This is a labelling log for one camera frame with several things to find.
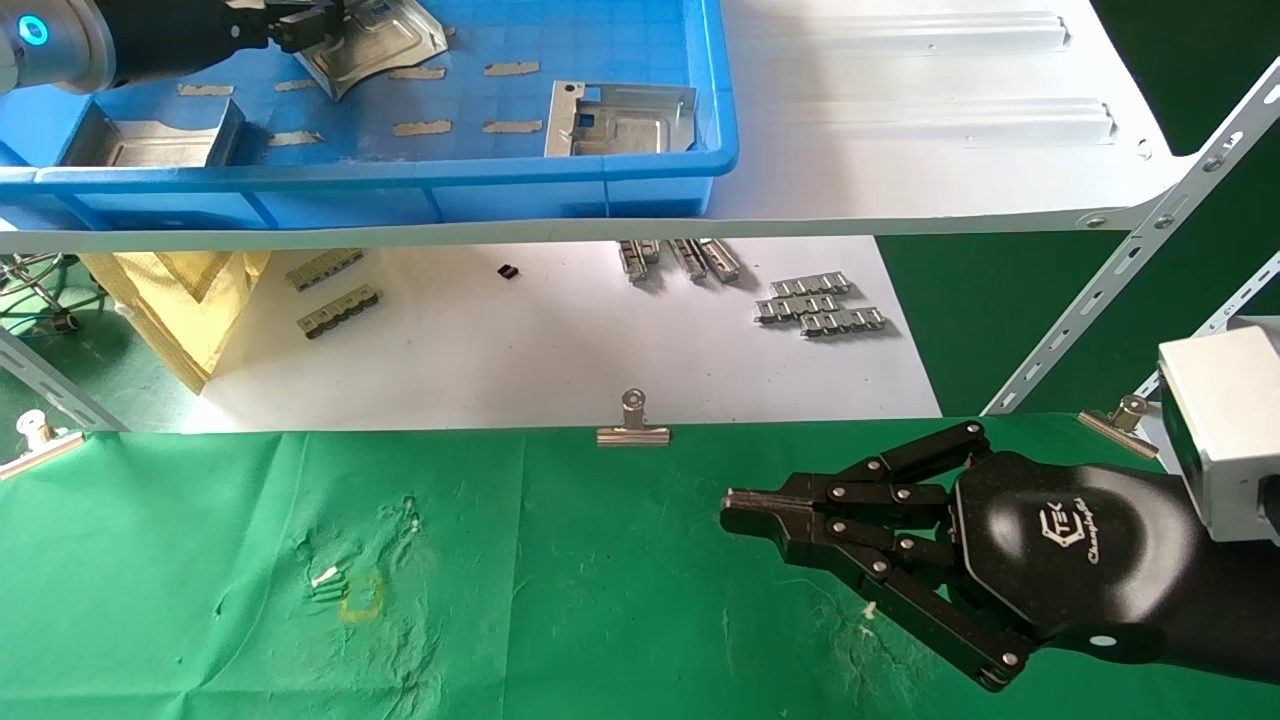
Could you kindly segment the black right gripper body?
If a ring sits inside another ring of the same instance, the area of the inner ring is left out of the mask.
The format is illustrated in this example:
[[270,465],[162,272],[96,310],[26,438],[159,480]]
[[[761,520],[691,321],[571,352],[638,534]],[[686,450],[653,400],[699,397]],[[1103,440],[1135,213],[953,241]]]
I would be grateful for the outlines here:
[[1033,646],[1277,682],[1277,547],[1213,541],[1181,478],[997,452],[954,497],[960,596]]

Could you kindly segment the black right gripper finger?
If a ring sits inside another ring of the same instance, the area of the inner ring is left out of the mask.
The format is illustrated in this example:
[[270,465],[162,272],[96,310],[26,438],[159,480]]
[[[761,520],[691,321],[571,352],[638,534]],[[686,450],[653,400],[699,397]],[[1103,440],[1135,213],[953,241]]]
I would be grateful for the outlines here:
[[982,626],[928,588],[886,551],[849,538],[854,524],[818,512],[723,512],[733,534],[774,543],[786,564],[827,571],[983,689],[1004,691],[1027,666],[1030,646],[1019,635]]
[[961,421],[864,457],[836,473],[795,471],[778,489],[728,489],[727,512],[822,512],[832,518],[904,518],[947,507],[954,492],[934,482],[991,455],[978,421]]

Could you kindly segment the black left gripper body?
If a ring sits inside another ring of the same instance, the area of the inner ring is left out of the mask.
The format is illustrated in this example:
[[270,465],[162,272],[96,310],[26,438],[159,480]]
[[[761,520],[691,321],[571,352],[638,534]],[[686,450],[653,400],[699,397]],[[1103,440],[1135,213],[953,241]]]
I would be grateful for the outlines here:
[[100,1],[113,46],[108,87],[175,78],[270,42],[259,1]]

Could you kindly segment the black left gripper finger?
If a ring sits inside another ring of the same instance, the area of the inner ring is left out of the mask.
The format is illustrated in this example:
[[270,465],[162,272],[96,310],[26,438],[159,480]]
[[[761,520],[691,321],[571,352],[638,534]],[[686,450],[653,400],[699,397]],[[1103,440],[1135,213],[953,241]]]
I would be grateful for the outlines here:
[[332,23],[285,26],[275,23],[270,26],[270,40],[283,53],[303,53],[314,47],[326,47],[335,38],[339,27]]
[[344,1],[265,1],[265,14],[269,24],[279,24],[292,18],[305,20],[314,17],[329,23],[340,23],[346,18]]

